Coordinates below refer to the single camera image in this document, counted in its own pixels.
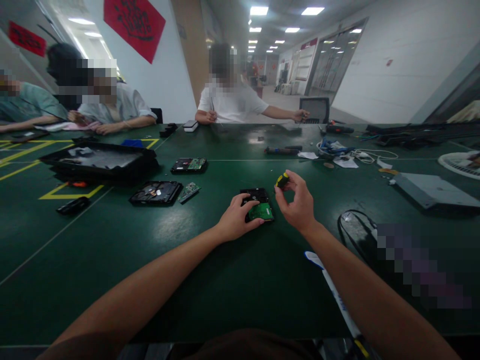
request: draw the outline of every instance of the chair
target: chair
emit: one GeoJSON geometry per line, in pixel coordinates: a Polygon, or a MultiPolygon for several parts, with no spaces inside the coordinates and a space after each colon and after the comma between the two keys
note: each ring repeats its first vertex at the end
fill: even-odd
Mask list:
{"type": "Polygon", "coordinates": [[[301,97],[300,109],[310,112],[307,123],[327,124],[329,122],[330,99],[328,97],[301,97]]]}
{"type": "Polygon", "coordinates": [[[151,107],[150,110],[156,115],[156,124],[163,124],[164,117],[162,115],[162,109],[159,107],[151,107]]]}

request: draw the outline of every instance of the green table surface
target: green table surface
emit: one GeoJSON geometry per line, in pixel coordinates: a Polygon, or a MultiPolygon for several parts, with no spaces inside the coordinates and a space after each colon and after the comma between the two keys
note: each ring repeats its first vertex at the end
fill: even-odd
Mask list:
{"type": "MultiPolygon", "coordinates": [[[[110,135],[102,141],[120,144],[124,139],[150,136],[148,144],[159,138],[162,126],[110,135]]],[[[355,128],[358,131],[352,135],[329,138],[345,146],[384,149],[371,141],[360,142],[355,136],[365,125],[355,128]]],[[[38,140],[65,141],[81,135],[58,132],[38,140]]],[[[7,139],[0,136],[2,159],[45,144],[6,149],[10,144],[1,141],[7,139]]],[[[119,281],[215,225],[240,189],[260,187],[271,194],[275,221],[214,250],[134,341],[199,342],[240,328],[261,328],[293,339],[348,336],[320,269],[304,256],[310,246],[285,221],[274,199],[275,181],[285,169],[306,180],[315,199],[315,217],[335,236],[337,218],[348,209],[364,211],[378,224],[409,225],[419,247],[430,250],[438,271],[454,275],[455,283],[472,297],[473,306],[478,305],[480,284],[478,276],[472,275],[478,274],[479,218],[422,210],[401,190],[389,186],[376,164],[329,169],[322,160],[263,151],[266,146],[291,145],[314,151],[318,141],[317,125],[215,124],[194,133],[179,129],[151,147],[161,169],[145,180],[195,182],[201,186],[198,195],[183,205],[133,207],[128,198],[136,187],[104,186],[91,198],[92,205],[73,217],[55,212],[68,200],[39,199],[59,182],[47,165],[33,165],[69,142],[52,142],[7,165],[0,162],[0,346],[51,344],[119,281]],[[208,168],[203,174],[172,175],[170,168],[181,157],[205,157],[208,168]]],[[[394,169],[439,175],[480,198],[478,181],[437,162],[440,155],[464,152],[464,147],[446,142],[416,151],[387,150],[399,155],[397,160],[385,161],[394,169]]],[[[94,188],[64,188],[58,193],[83,194],[94,188]]],[[[427,309],[421,297],[413,297],[402,284],[393,281],[392,287],[443,335],[480,332],[478,311],[427,309]]]]}

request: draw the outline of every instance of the forearm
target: forearm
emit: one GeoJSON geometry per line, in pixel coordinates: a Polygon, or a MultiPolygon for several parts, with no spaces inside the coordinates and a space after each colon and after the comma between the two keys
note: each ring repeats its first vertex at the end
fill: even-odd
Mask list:
{"type": "Polygon", "coordinates": [[[54,344],[105,333],[120,351],[221,242],[212,228],[145,265],[91,305],[54,344]]]}
{"type": "Polygon", "coordinates": [[[415,309],[317,223],[303,236],[332,278],[351,317],[384,359],[459,359],[415,309]]]}
{"type": "Polygon", "coordinates": [[[292,119],[295,115],[294,111],[283,110],[276,106],[269,106],[266,108],[263,115],[272,118],[272,119],[292,119]]]}
{"type": "Polygon", "coordinates": [[[22,131],[22,130],[33,129],[34,126],[38,124],[51,124],[51,123],[57,122],[58,120],[59,118],[56,116],[46,115],[46,116],[36,117],[24,122],[15,122],[12,124],[5,125],[4,129],[8,132],[22,131]]]}
{"type": "Polygon", "coordinates": [[[197,122],[200,122],[200,121],[203,121],[207,118],[207,113],[205,111],[200,111],[198,110],[196,113],[195,113],[195,121],[197,122]]]}
{"type": "Polygon", "coordinates": [[[137,129],[137,128],[145,128],[150,125],[154,125],[156,122],[155,118],[152,116],[139,116],[130,120],[124,121],[125,128],[132,128],[132,129],[137,129]]]}

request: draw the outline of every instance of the gray metal box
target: gray metal box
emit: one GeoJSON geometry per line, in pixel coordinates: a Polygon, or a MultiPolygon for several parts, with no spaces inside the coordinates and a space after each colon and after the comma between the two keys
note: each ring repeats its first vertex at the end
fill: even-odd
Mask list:
{"type": "Polygon", "coordinates": [[[439,204],[480,208],[480,201],[440,176],[401,172],[393,179],[425,209],[439,204]]]}

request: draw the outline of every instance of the red sign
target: red sign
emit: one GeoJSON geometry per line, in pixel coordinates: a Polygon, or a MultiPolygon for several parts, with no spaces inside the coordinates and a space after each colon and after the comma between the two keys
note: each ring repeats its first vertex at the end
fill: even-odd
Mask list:
{"type": "Polygon", "coordinates": [[[165,27],[165,19],[148,0],[105,0],[103,20],[150,64],[165,27]]]}
{"type": "Polygon", "coordinates": [[[301,47],[300,47],[300,50],[303,50],[303,49],[306,49],[306,48],[309,48],[311,46],[314,46],[314,45],[317,45],[317,41],[318,41],[318,37],[313,39],[312,41],[309,41],[309,42],[306,42],[304,43],[301,47]]]}
{"type": "Polygon", "coordinates": [[[47,47],[45,39],[38,36],[36,33],[17,25],[13,21],[10,21],[8,37],[15,45],[27,49],[42,58],[45,56],[45,48],[47,47]]]}

